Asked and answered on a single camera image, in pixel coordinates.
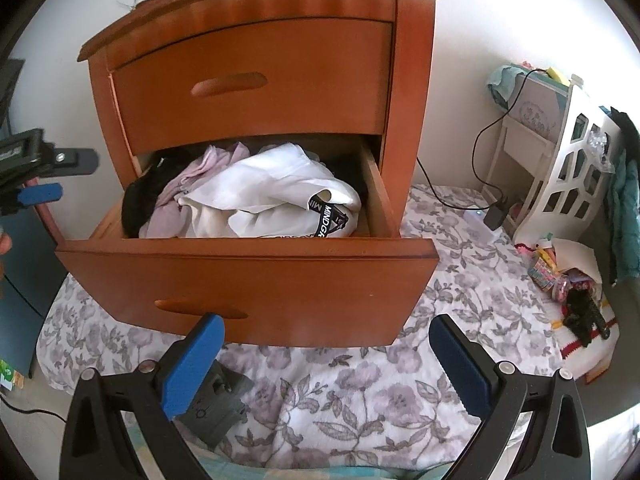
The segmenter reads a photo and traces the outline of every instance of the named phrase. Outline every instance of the plastic bag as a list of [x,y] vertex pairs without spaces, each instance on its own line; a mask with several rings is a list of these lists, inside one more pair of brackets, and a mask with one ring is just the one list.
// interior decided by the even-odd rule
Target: plastic bag
[[616,169],[606,155],[608,143],[609,136],[594,124],[587,135],[585,150],[593,158],[593,165],[598,170],[602,173],[615,173]]

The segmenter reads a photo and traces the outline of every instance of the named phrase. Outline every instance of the floor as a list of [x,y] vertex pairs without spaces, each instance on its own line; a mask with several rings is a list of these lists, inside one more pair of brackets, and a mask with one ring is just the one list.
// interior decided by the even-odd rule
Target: floor
[[[6,394],[18,408],[40,408],[66,418],[71,396],[54,390],[38,365],[33,378],[25,380],[22,390]],[[0,419],[14,443],[39,480],[56,480],[64,426],[57,418],[14,413],[0,405]],[[588,429],[591,451],[591,478],[612,480],[633,450],[640,427],[640,404],[616,417]],[[507,449],[490,480],[502,480],[516,457],[517,447]]]
[[[49,410],[63,418],[66,418],[71,403],[69,394],[49,386],[37,364],[33,365],[33,378],[25,379],[23,389],[3,393],[17,408]],[[65,431],[62,421],[41,413],[15,413],[4,404],[0,404],[0,419],[18,451],[39,480],[56,480],[62,436]]]
[[609,234],[602,216],[597,216],[580,241],[592,247],[604,279],[604,293],[620,326],[609,370],[593,383],[578,383],[587,425],[623,413],[640,402],[640,280],[629,280],[617,286],[607,285],[609,275]]

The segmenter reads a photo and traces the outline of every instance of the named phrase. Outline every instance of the black cable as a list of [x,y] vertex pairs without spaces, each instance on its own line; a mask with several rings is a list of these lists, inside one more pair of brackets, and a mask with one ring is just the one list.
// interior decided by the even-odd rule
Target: black cable
[[9,402],[7,402],[7,400],[2,395],[0,395],[0,400],[2,402],[4,402],[4,404],[10,410],[14,410],[14,412],[22,413],[23,415],[33,415],[33,413],[44,413],[45,415],[56,416],[57,418],[59,418],[62,422],[64,422],[66,424],[66,420],[64,418],[62,418],[61,416],[59,416],[57,413],[48,412],[47,410],[21,410],[20,408],[16,408],[15,406],[10,405]]
[[482,178],[480,178],[478,176],[478,172],[476,171],[476,161],[475,161],[475,158],[476,158],[476,147],[478,146],[478,140],[480,140],[480,136],[482,134],[484,134],[485,131],[487,131],[489,128],[491,128],[492,126],[495,126],[497,123],[499,123],[501,120],[503,120],[507,115],[509,115],[511,110],[513,110],[513,107],[518,102],[520,94],[524,90],[524,83],[527,82],[527,79],[529,78],[529,76],[531,74],[533,74],[534,72],[544,72],[544,73],[546,73],[546,70],[544,70],[543,68],[534,68],[533,70],[529,70],[529,72],[527,72],[527,75],[524,76],[524,80],[522,81],[522,86],[520,87],[520,90],[518,90],[518,94],[516,95],[516,98],[513,100],[513,104],[509,108],[507,108],[507,111],[505,113],[503,113],[500,117],[498,117],[493,123],[489,124],[488,126],[485,126],[482,130],[480,130],[478,132],[478,134],[476,135],[476,140],[474,141],[474,148],[471,151],[471,170],[474,172],[474,176],[476,177],[476,179],[478,179],[482,184],[484,184],[485,186],[488,186],[488,187],[492,187],[492,188],[494,188],[494,189],[496,189],[496,190],[498,190],[500,192],[500,198],[496,199],[494,203],[489,204],[486,207],[461,207],[461,206],[457,206],[457,205],[447,204],[446,202],[444,202],[444,200],[442,200],[438,196],[438,194],[436,193],[436,190],[434,189],[433,185],[431,184],[431,179],[429,178],[429,175],[427,174],[426,170],[424,169],[424,166],[420,162],[420,159],[416,158],[416,160],[418,161],[418,165],[420,165],[420,169],[422,170],[422,172],[424,173],[424,176],[427,179],[427,183],[429,184],[429,187],[431,188],[431,192],[433,193],[433,196],[443,206],[450,207],[452,209],[458,209],[460,211],[486,211],[487,209],[493,207],[494,205],[501,204],[504,201],[504,198],[505,198],[504,197],[504,192],[502,191],[502,189],[500,187],[496,186],[495,184],[489,184],[488,182],[486,182],[485,180],[483,180]]

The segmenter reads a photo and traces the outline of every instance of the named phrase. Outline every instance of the power adapter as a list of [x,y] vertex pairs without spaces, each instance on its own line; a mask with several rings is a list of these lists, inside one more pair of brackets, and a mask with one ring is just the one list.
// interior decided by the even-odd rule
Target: power adapter
[[509,209],[507,208],[506,201],[501,200],[487,210],[486,215],[484,215],[484,225],[491,231],[495,231],[504,223],[508,214]]

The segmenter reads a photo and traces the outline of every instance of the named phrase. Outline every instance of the floral bedspread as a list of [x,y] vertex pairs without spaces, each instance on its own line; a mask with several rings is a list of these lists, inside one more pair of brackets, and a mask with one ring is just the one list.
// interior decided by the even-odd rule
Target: floral bedspread
[[[475,191],[437,190],[449,203],[484,205]],[[478,243],[462,212],[415,186],[402,236],[433,238],[440,263],[398,339],[373,348],[226,345],[219,361],[246,374],[255,387],[243,399],[246,420],[228,432],[216,453],[273,468],[422,470],[455,460],[479,419],[467,415],[431,351],[428,326],[436,314],[448,313],[496,361],[510,360],[527,373],[551,375],[559,368],[542,292],[506,234],[490,246]],[[116,322],[70,275],[36,355],[50,384],[71,392],[85,367],[126,372],[144,359],[158,359],[177,339]]]

